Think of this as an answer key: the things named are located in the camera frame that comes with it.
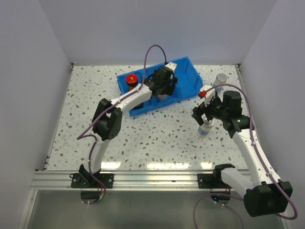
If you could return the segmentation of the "silver-lid blue-label bottle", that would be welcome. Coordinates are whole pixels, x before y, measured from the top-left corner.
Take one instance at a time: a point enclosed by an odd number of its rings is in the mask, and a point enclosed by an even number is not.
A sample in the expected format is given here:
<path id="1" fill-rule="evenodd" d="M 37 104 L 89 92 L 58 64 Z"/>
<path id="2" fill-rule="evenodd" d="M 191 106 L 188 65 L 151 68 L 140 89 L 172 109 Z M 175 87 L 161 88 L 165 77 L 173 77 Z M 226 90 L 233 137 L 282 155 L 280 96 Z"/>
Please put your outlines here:
<path id="1" fill-rule="evenodd" d="M 212 130 L 213 126 L 215 124 L 215 120 L 208 120 L 206 117 L 203 118 L 203 124 L 198 127 L 197 136 L 199 138 L 205 138 L 208 136 L 210 131 Z"/>
<path id="2" fill-rule="evenodd" d="M 224 74 L 224 73 L 217 74 L 215 81 L 213 83 L 213 86 L 217 86 L 215 88 L 215 90 L 217 91 L 218 94 L 222 91 L 222 88 L 223 88 L 222 85 L 226 84 L 226 81 L 227 81 L 226 74 Z"/>

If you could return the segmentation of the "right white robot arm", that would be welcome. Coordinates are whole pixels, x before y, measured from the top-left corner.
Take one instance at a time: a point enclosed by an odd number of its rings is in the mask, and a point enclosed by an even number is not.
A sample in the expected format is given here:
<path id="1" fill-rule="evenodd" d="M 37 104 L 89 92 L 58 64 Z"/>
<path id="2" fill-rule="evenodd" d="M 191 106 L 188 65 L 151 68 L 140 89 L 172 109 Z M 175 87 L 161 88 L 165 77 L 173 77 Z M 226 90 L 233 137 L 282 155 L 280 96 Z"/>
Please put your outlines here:
<path id="1" fill-rule="evenodd" d="M 265 156 L 250 117 L 242 114 L 240 93 L 226 91 L 219 98 L 215 89 L 202 89 L 198 95 L 204 101 L 193 109 L 192 117 L 199 125 L 204 119 L 220 120 L 242 153 L 251 176 L 244 177 L 231 164 L 218 165 L 213 171 L 214 185 L 232 187 L 252 217 L 285 212 L 293 188 L 290 182 L 282 181 Z"/>

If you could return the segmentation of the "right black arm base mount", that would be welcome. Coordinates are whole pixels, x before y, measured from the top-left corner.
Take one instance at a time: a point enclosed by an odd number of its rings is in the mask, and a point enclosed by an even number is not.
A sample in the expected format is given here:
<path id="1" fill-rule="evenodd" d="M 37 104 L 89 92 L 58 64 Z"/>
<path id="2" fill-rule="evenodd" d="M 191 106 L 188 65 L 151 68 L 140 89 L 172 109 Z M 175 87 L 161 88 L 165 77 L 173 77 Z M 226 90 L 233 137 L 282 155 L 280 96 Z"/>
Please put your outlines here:
<path id="1" fill-rule="evenodd" d="M 211 199 L 221 204 L 227 204 L 231 197 L 220 196 L 216 194 L 220 192 L 222 194 L 231 194 L 231 187 L 225 184 L 221 179 L 221 171 L 227 168 L 235 168 L 232 164 L 216 165 L 212 173 L 199 173 L 197 174 L 197 183 L 199 189 L 209 189 Z"/>

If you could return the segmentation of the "black-cap spice grinder bottle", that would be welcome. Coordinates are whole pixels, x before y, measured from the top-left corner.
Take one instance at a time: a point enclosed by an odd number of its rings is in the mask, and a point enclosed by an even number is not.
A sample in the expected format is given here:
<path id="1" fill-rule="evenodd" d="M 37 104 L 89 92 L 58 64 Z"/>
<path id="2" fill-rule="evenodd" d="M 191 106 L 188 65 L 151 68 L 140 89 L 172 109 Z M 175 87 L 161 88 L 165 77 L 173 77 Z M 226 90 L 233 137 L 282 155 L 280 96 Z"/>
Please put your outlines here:
<path id="1" fill-rule="evenodd" d="M 158 95 L 157 96 L 157 101 L 158 102 L 163 102 L 163 101 L 165 101 L 167 99 L 167 97 L 168 97 L 168 95 L 166 95 L 166 94 Z"/>

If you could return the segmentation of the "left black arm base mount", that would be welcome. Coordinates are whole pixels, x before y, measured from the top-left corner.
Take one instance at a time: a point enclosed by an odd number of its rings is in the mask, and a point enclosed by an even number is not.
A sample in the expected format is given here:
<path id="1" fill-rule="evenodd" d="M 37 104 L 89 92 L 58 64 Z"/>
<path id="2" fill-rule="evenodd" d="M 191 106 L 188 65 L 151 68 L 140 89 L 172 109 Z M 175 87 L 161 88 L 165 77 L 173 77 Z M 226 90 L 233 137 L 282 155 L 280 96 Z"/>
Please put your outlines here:
<path id="1" fill-rule="evenodd" d="M 106 189 L 113 188 L 114 174 L 96 173 L 90 174 L 83 165 L 80 166 L 77 173 L 70 174 L 71 188 L 79 188 L 81 191 L 81 200 L 87 205 L 100 203 L 106 195 Z"/>

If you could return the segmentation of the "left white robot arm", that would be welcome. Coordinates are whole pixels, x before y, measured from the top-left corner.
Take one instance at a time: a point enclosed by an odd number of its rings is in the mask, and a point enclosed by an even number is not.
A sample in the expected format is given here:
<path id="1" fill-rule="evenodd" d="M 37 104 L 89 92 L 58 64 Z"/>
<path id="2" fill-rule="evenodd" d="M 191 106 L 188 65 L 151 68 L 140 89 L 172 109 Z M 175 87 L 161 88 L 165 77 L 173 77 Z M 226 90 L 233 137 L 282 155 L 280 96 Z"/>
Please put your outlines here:
<path id="1" fill-rule="evenodd" d="M 177 64 L 169 62 L 143 79 L 140 84 L 118 98 L 100 100 L 91 125 L 77 138 L 94 137 L 88 162 L 80 166 L 79 174 L 88 187 L 99 181 L 98 173 L 107 147 L 121 130 L 122 117 L 136 106 L 158 95 L 172 95 L 178 78 L 174 76 Z"/>

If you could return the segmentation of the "red-lid sauce jar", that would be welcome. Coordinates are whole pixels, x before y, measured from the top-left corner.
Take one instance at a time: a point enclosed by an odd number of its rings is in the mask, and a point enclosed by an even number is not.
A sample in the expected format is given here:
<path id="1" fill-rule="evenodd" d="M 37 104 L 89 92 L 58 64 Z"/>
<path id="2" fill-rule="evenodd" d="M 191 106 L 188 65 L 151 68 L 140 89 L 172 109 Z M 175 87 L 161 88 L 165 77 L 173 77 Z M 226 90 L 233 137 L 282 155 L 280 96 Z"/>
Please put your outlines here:
<path id="1" fill-rule="evenodd" d="M 128 86 L 128 91 L 133 90 L 138 85 L 138 76 L 136 74 L 128 74 L 125 80 Z"/>
<path id="2" fill-rule="evenodd" d="M 143 103 L 136 105 L 133 109 L 137 110 L 137 109 L 141 109 L 141 108 L 143 108 Z"/>

